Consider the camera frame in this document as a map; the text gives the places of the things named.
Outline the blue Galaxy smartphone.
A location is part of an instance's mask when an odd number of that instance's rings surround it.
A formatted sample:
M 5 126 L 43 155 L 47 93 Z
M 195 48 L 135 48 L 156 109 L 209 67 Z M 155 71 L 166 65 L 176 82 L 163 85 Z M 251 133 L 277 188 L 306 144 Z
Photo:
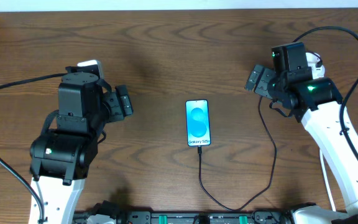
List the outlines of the blue Galaxy smartphone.
M 207 100 L 188 100 L 186 109 L 187 143 L 190 147 L 209 146 L 211 130 Z

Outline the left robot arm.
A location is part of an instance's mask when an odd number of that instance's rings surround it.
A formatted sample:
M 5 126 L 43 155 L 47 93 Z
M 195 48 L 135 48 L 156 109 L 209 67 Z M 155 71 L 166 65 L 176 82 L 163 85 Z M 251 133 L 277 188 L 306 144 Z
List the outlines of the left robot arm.
M 66 70 L 58 109 L 47 116 L 30 147 L 31 187 L 37 195 L 29 223 L 71 223 L 105 125 L 133 114 L 126 86 L 112 88 L 99 61 Z

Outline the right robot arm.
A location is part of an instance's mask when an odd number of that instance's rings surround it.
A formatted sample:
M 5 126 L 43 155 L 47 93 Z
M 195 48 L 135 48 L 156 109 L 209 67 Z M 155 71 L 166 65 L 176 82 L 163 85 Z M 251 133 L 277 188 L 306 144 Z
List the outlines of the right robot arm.
M 358 135 L 344 100 L 330 78 L 316 72 L 318 58 L 303 43 L 272 48 L 273 69 L 256 65 L 245 89 L 280 103 L 317 143 L 346 206 L 345 212 L 326 210 L 314 203 L 297 206 L 284 223 L 358 223 Z

